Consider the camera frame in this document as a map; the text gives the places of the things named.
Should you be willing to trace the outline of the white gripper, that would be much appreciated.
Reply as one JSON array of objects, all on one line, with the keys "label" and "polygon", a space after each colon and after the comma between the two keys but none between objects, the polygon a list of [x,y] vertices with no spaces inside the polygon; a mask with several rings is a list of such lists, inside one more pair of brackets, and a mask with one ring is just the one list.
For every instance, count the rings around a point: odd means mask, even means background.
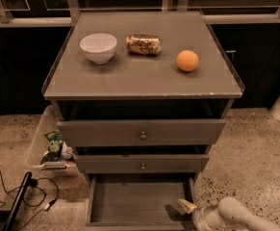
[{"label": "white gripper", "polygon": [[217,221],[217,207],[199,207],[186,199],[178,199],[187,214],[192,214],[192,221],[197,231],[214,231]]}]

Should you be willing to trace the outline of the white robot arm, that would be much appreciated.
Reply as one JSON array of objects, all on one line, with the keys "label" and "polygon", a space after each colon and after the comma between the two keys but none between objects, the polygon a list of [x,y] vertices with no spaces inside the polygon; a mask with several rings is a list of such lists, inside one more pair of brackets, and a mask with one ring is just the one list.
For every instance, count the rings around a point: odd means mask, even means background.
[{"label": "white robot arm", "polygon": [[185,212],[192,215],[197,231],[214,231],[215,229],[235,229],[248,231],[280,231],[280,226],[252,214],[236,198],[226,196],[217,205],[198,207],[186,199],[178,199]]}]

